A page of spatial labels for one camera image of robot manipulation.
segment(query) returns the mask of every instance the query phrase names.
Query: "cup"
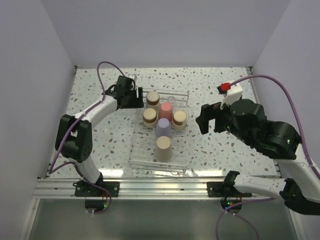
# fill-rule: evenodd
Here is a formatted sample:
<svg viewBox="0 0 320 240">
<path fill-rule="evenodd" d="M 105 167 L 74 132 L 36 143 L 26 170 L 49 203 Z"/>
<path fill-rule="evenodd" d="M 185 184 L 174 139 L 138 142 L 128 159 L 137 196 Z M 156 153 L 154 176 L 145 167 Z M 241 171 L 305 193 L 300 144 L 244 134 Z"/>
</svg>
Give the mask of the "cup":
<svg viewBox="0 0 320 240">
<path fill-rule="evenodd" d="M 147 128 L 154 128 L 157 125 L 157 112 L 153 108 L 144 110 L 142 116 L 142 122 Z"/>
<path fill-rule="evenodd" d="M 160 96 L 156 91 L 150 91 L 146 95 L 146 107 L 158 110 L 160 107 Z"/>
<path fill-rule="evenodd" d="M 168 119 L 169 122 L 172 122 L 173 109 L 172 105 L 169 102 L 164 102 L 161 104 L 159 109 L 159 119 Z"/>
<path fill-rule="evenodd" d="M 176 111 L 173 114 L 172 127 L 175 130 L 183 130 L 187 125 L 187 114 L 184 111 Z"/>
<path fill-rule="evenodd" d="M 159 119 L 155 128 L 155 136 L 157 138 L 160 138 L 161 136 L 167 136 L 169 138 L 171 136 L 171 125 L 168 119 Z"/>
<path fill-rule="evenodd" d="M 156 141 L 155 157 L 159 162 L 167 162 L 173 156 L 170 138 L 161 136 Z"/>
</svg>

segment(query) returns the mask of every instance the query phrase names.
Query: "wire rack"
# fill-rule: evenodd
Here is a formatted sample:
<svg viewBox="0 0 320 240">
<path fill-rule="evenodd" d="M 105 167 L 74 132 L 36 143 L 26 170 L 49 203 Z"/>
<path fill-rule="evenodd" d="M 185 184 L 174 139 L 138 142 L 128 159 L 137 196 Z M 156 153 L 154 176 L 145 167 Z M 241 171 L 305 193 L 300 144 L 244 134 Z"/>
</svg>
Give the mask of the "wire rack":
<svg viewBox="0 0 320 240">
<path fill-rule="evenodd" d="M 173 112 L 183 110 L 187 114 L 187 123 L 184 130 L 171 129 L 171 145 L 173 156 L 168 162 L 159 162 L 156 159 L 156 128 L 148 128 L 143 124 L 143 112 L 146 108 L 147 93 L 156 91 L 160 96 L 160 103 L 175 99 L 172 104 Z M 188 133 L 189 133 L 189 92 L 143 89 L 143 102 L 145 107 L 136 111 L 133 129 L 129 164 L 133 169 L 151 170 L 155 175 L 180 176 L 185 174 L 188 162 Z"/>
</svg>

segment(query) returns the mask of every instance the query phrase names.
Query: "terrazzo tabletop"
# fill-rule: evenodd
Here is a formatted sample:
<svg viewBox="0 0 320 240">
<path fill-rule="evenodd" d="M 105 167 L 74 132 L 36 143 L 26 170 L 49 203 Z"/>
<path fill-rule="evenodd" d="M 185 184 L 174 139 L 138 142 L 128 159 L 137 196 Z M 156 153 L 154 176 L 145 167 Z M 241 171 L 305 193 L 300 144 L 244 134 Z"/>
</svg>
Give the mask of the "terrazzo tabletop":
<svg viewBox="0 0 320 240">
<path fill-rule="evenodd" d="M 252 176 L 276 176 L 274 161 L 250 149 L 228 132 L 214 133 L 214 121 L 209 133 L 201 135 L 196 117 L 203 104 L 223 99 L 216 87 L 222 82 L 248 75 L 239 68 L 124 68 L 124 74 L 136 74 L 136 85 L 143 88 L 189 91 L 189 133 L 187 170 L 179 177 L 221 177 L 229 171 Z M 105 88 L 119 76 L 116 69 L 100 70 Z M 255 101 L 249 81 L 241 83 L 243 98 Z M 84 110 L 101 97 L 102 90 L 95 69 L 78 69 L 66 113 L 73 115 Z M 128 163 L 136 119 L 135 109 L 123 109 L 108 115 L 93 130 L 92 158 L 105 178 L 166 177 L 152 170 L 132 169 Z M 59 156 L 56 166 L 67 159 Z M 51 179 L 78 178 L 75 169 L 67 165 L 49 176 Z"/>
</svg>

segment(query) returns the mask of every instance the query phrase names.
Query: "gray floor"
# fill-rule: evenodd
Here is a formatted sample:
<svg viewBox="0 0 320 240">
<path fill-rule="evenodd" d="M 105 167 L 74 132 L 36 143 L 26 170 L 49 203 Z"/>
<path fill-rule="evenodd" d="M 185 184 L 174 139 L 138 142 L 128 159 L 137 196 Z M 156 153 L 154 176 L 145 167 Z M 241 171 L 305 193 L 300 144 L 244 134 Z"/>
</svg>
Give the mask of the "gray floor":
<svg viewBox="0 0 320 240">
<path fill-rule="evenodd" d="M 91 217 L 84 200 L 41 200 L 31 240 L 206 240 L 215 238 L 222 208 L 217 200 L 114 200 Z M 257 228 L 261 240 L 295 240 L 288 209 L 280 201 L 244 205 L 240 213 Z M 242 220 L 224 215 L 220 240 L 256 240 Z"/>
</svg>

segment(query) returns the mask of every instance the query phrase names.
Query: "metal rack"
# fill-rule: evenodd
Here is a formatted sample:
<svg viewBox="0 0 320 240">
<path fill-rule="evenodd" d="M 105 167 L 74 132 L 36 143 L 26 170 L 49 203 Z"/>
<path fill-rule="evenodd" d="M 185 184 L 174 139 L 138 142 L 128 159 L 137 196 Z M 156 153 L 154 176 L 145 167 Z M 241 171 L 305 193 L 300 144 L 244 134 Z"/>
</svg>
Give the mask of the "metal rack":
<svg viewBox="0 0 320 240">
<path fill-rule="evenodd" d="M 189 118 L 189 92 L 173 91 L 160 89 L 143 89 L 143 101 L 146 103 L 146 96 L 149 92 L 156 91 L 160 95 L 160 103 L 164 103 L 170 97 L 175 98 L 172 105 L 173 112 L 183 110 Z M 139 108 L 136 111 L 134 130 L 129 155 L 129 164 L 133 169 L 150 170 L 154 175 L 181 176 L 187 170 L 188 162 L 188 133 L 189 120 L 184 130 L 175 130 L 172 128 L 171 145 L 173 156 L 168 162 L 158 162 L 155 156 L 156 150 L 156 130 L 147 128 L 143 124 L 143 112 L 145 108 Z"/>
</svg>

